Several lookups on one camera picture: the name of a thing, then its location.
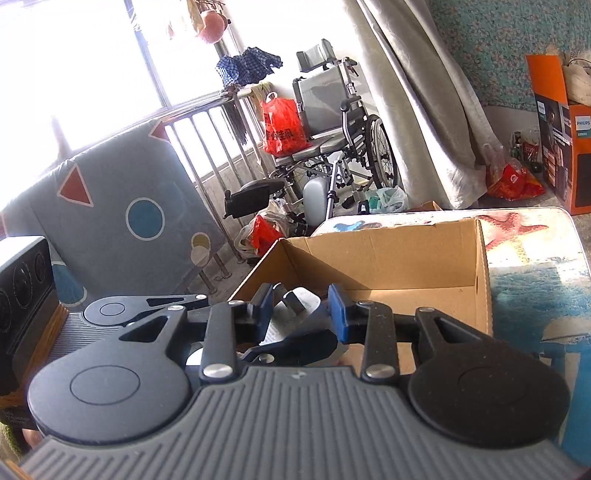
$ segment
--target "plaid shirt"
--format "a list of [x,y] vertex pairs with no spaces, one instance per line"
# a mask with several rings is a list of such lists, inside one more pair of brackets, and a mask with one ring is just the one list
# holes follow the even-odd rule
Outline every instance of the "plaid shirt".
[[283,62],[277,55],[271,55],[260,48],[249,47],[236,57],[222,57],[216,65],[216,70],[222,77],[225,88],[234,84],[245,86],[249,83],[258,83],[273,73],[271,67],[282,66]]

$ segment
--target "pink ball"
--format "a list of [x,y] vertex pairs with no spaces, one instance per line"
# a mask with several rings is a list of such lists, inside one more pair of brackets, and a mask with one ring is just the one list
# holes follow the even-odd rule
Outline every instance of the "pink ball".
[[199,32],[199,38],[205,43],[215,43],[222,39],[223,31],[226,29],[226,23],[223,17],[214,10],[206,10],[201,14],[205,26]]

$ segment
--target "red starfish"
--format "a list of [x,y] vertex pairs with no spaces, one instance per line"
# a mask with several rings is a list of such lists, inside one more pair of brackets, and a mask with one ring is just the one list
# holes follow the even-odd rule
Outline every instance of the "red starfish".
[[489,215],[479,215],[477,218],[484,220],[495,227],[493,239],[486,244],[486,250],[492,250],[505,242],[509,242],[515,249],[517,256],[522,259],[524,263],[529,263],[530,259],[525,253],[523,244],[519,239],[520,236],[548,228],[548,225],[522,225],[521,214],[515,212],[509,213],[505,220],[499,220]]

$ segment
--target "wheelchair headrest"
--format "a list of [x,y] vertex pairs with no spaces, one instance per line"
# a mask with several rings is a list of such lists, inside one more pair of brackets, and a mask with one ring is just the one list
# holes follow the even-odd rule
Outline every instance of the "wheelchair headrest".
[[318,67],[324,67],[326,64],[336,62],[335,52],[328,40],[323,38],[320,43],[314,45],[308,50],[296,53],[300,71],[303,73],[311,72]]

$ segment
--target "gray ribbed surface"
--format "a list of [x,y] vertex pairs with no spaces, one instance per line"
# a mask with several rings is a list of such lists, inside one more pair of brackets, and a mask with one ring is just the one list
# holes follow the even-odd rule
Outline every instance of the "gray ribbed surface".
[[398,391],[349,368],[264,367],[205,388],[182,421],[142,443],[91,450],[50,439],[22,465],[35,480],[565,480],[582,471],[550,442],[487,452],[447,440]]
[[53,362],[79,348],[101,340],[121,327],[97,327],[88,323],[81,312],[72,312],[61,328],[60,336],[53,345],[48,360]]

